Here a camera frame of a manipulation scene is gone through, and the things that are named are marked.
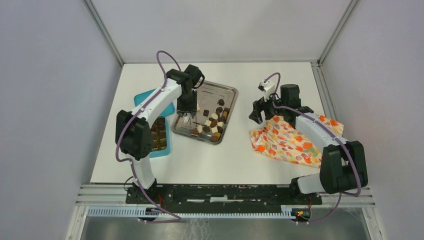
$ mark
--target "blue lid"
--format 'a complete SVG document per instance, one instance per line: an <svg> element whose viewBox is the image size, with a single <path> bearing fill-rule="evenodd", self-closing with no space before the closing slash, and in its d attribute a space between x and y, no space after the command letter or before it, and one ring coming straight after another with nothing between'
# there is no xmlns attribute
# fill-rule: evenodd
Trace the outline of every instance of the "blue lid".
<svg viewBox="0 0 424 240"><path fill-rule="evenodd" d="M141 104L145 99L147 99L150 96L151 93L153 93L153 91L154 91L154 89L135 95L135 97L134 97L134 103L135 103L135 105L137 106L137 105ZM166 117L166 116L169 116L169 115L173 114L174 112L175 112L175 107L174 107L174 104L171 102L165 108L165 110L163 110L159 114L159 116Z"/></svg>

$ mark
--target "white wall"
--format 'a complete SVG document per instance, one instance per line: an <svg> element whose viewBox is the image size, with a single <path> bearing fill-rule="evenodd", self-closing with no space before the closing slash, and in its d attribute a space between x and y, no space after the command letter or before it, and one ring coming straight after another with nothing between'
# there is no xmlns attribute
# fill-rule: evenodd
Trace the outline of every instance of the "white wall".
<svg viewBox="0 0 424 240"><path fill-rule="evenodd" d="M350 0L93 0L123 60L317 60Z"/></svg>
<svg viewBox="0 0 424 240"><path fill-rule="evenodd" d="M65 237L120 68L81 0L0 2L0 238Z"/></svg>
<svg viewBox="0 0 424 240"><path fill-rule="evenodd" d="M422 239L424 1L360 1L323 70L345 134L366 152L388 239Z"/></svg>

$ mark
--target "gray floor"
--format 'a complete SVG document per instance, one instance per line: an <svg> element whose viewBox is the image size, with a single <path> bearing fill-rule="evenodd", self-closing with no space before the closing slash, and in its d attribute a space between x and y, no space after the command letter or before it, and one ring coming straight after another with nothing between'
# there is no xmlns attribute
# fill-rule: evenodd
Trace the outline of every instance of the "gray floor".
<svg viewBox="0 0 424 240"><path fill-rule="evenodd" d="M327 209L313 209L317 219ZM179 223L144 224L127 217L88 217L84 240L213 240L308 239L370 240L361 209L339 209L329 219L296 226L287 219L193 218Z"/></svg>

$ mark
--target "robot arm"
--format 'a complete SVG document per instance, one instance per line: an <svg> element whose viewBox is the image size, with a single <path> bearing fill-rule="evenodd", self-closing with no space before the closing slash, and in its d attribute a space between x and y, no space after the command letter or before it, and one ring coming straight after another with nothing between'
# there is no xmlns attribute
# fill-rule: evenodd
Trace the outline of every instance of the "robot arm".
<svg viewBox="0 0 424 240"><path fill-rule="evenodd" d="M166 73L167 80L151 93L138 106L127 112L121 110L116 116L115 142L120 151L130 159L134 182L140 188L148 189L155 182L150 165L149 153L152 151L153 138L151 126L159 114L177 99L177 114L193 118L197 111L196 84L200 78L205 79L198 67L189 65L184 72L171 69ZM129 123L122 138L122 131Z"/></svg>
<svg viewBox="0 0 424 240"><path fill-rule="evenodd" d="M322 153L319 173L292 179L290 186L296 192L334 194L356 189L358 187L356 176L362 187L368 184L362 144L337 136L321 123L319 116L314 114L312 109L302 106L298 85L282 85L280 99L276 99L276 94L269 94L275 89L274 83L261 82L258 88L264 92L265 96L253 102L253 111L249 118L260 124L263 121L262 111L266 120L276 115L283 116L286 122L305 134ZM342 165L342 159L347 161L349 158L352 159L357 174L351 164Z"/></svg>

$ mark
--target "orange patterned fabric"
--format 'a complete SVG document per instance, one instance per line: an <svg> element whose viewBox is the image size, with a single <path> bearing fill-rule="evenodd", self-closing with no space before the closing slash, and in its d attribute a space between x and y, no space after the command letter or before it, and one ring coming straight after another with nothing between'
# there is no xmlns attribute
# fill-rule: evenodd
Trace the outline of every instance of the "orange patterned fabric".
<svg viewBox="0 0 424 240"><path fill-rule="evenodd" d="M343 124L322 115L319 120L337 135L343 134ZM265 156L313 168L321 167L320 150L307 136L284 121L282 116L274 116L262 129L251 131L249 136L253 149Z"/></svg>

